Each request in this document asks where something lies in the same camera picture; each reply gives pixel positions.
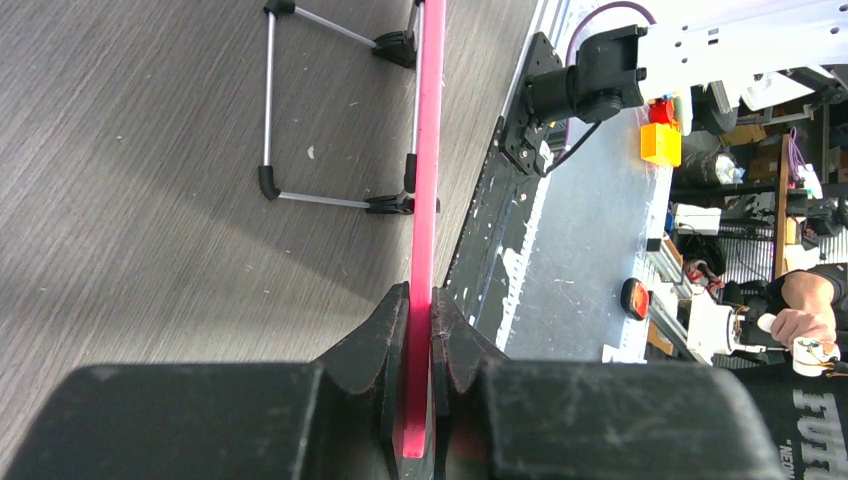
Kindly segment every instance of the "person's arm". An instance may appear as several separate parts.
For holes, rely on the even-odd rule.
[[[775,340],[786,347],[797,337],[836,341],[832,307],[836,292],[830,280],[814,273],[792,272],[786,275],[780,293],[789,308],[781,310],[772,323]]]

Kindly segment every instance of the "gray wood-grain floor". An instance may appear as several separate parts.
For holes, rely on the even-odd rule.
[[[0,2],[0,471],[78,365],[309,360],[408,275],[411,218],[260,195],[261,3]],[[375,37],[409,3],[300,5]],[[437,278],[535,3],[449,2]],[[413,73],[303,19],[276,45],[278,185],[399,190]]]

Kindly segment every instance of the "human hand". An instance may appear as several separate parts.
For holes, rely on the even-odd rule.
[[[833,310],[810,313],[787,308],[781,310],[771,324],[771,336],[790,349],[797,337],[835,342],[836,318]]]

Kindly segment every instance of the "black mounting plate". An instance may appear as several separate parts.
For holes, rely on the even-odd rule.
[[[533,165],[541,158],[542,142],[545,140],[547,125],[539,125],[530,114],[530,105],[525,95],[527,80],[563,68],[562,60],[542,32],[533,35],[527,56],[521,66],[512,101],[507,107],[506,123],[500,140],[500,151],[525,175],[535,175]]]

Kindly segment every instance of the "pink plastic strip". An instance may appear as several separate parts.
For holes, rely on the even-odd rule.
[[[446,0],[426,0],[421,43],[421,95],[418,98],[418,167],[412,229],[412,277],[407,327],[406,424],[403,456],[421,458],[427,444],[427,384],[430,372],[430,307],[436,237],[436,184]]]

